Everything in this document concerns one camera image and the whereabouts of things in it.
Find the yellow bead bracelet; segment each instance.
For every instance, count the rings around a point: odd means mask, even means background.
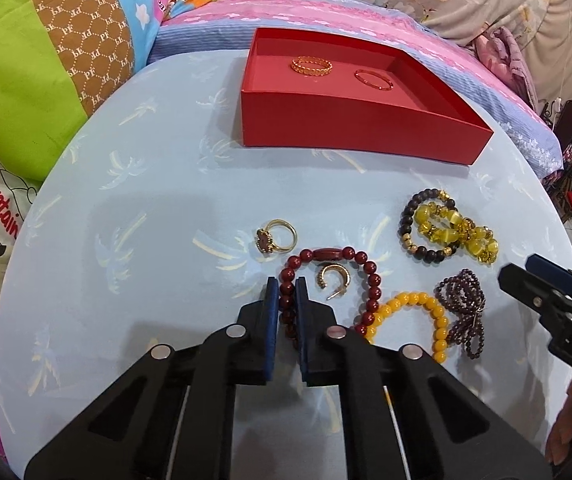
[[[377,327],[380,326],[384,319],[391,316],[394,312],[401,310],[404,305],[418,305],[425,308],[431,315],[435,327],[432,334],[432,358],[442,364],[446,360],[446,338],[448,336],[448,318],[444,315],[445,309],[441,306],[437,298],[428,295],[426,292],[400,292],[396,297],[387,303],[378,305],[376,312],[368,312],[363,314],[361,323],[366,325],[366,333],[364,337],[369,343],[373,343],[373,338],[377,333]]]

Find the gold earring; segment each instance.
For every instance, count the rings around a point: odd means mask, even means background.
[[[348,290],[348,286],[351,284],[351,275],[346,267],[340,264],[325,265],[319,270],[319,273],[317,274],[317,283],[321,288],[326,288],[327,286],[327,283],[325,282],[325,274],[327,270],[334,270],[335,272],[338,272],[343,279],[343,283],[339,286],[339,288],[326,298],[326,301],[329,301],[335,296],[341,296],[342,294],[345,294],[346,290]]]

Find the gold ring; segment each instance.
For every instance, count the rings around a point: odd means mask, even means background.
[[[339,272],[339,274],[343,278],[343,283],[339,286],[339,288],[326,298],[326,301],[329,301],[333,299],[335,296],[340,296],[341,294],[344,294],[346,290],[348,290],[348,286],[351,284],[351,275],[346,269],[346,267],[344,267],[343,265],[340,264],[325,265],[319,270],[319,273],[317,274],[317,283],[321,288],[326,288],[327,286],[327,283],[325,282],[324,279],[324,275],[326,274],[327,270],[335,270],[336,272]]]
[[[303,66],[302,63],[319,65],[322,68],[310,68]],[[303,75],[322,76],[330,74],[330,71],[333,69],[333,64],[330,61],[326,61],[320,57],[298,56],[290,62],[290,67],[295,72]]]
[[[386,83],[387,86],[383,87],[383,86],[378,86],[374,83],[371,83],[365,77],[363,77],[361,74],[369,74],[369,75],[373,75],[375,77],[378,77],[384,83]],[[390,79],[388,79],[386,76],[383,76],[377,72],[373,72],[372,70],[361,70],[361,69],[355,70],[355,77],[358,79],[358,81],[361,81],[362,83],[364,83],[364,85],[371,86],[371,87],[376,88],[378,90],[392,90],[393,89],[393,82]]]
[[[281,247],[277,245],[272,238],[271,229],[275,226],[282,226],[288,229],[292,233],[292,243],[287,247]],[[290,225],[285,220],[271,220],[266,224],[266,227],[263,229],[257,229],[257,248],[263,254],[271,254],[273,251],[279,251],[280,253],[288,253],[289,251],[293,250],[297,245],[297,231],[295,228]]]

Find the hand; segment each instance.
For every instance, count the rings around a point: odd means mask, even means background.
[[[560,465],[568,457],[572,440],[572,380],[566,391],[568,397],[557,420],[553,424],[546,442],[546,459]]]

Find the ring with red stone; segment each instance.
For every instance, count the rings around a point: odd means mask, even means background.
[[[275,240],[271,234],[271,229],[277,226],[285,227],[286,229],[288,229],[288,231],[290,231],[290,233],[292,234],[292,243],[290,245],[287,245],[286,247],[281,247],[275,243]],[[255,241],[257,244],[257,248],[263,254],[271,254],[274,251],[280,253],[288,253],[291,250],[293,250],[297,245],[297,231],[295,231],[295,228],[285,220],[281,219],[271,220],[266,224],[266,227],[264,227],[263,229],[257,229],[257,235]]]

